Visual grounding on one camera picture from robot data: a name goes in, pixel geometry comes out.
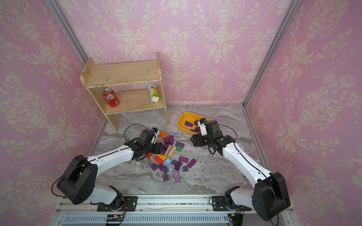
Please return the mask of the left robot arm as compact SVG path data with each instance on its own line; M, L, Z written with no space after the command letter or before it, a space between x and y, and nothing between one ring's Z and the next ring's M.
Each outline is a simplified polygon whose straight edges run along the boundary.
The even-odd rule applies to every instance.
M157 143L159 130L142 131L141 135L124 145L103 154L73 158L65 172L53 184L74 205L83 202L98 202L114 211L124 207L123 195L114 186L101 187L96 179L105 171L129 161L139 161L149 153L160 154L163 145Z

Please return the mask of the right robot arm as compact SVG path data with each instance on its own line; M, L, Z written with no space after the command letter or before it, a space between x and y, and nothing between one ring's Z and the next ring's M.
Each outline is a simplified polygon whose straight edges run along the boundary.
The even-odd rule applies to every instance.
M253 160L234 138L222 133L216 120L202 118L198 126L197 133L191 137L193 146L207 147L210 154L219 153L252 185L253 190L243 191L238 186L227 190L227 208L248 207L254 209L261 219L270 221L291 206L286 181L280 173L272 173Z

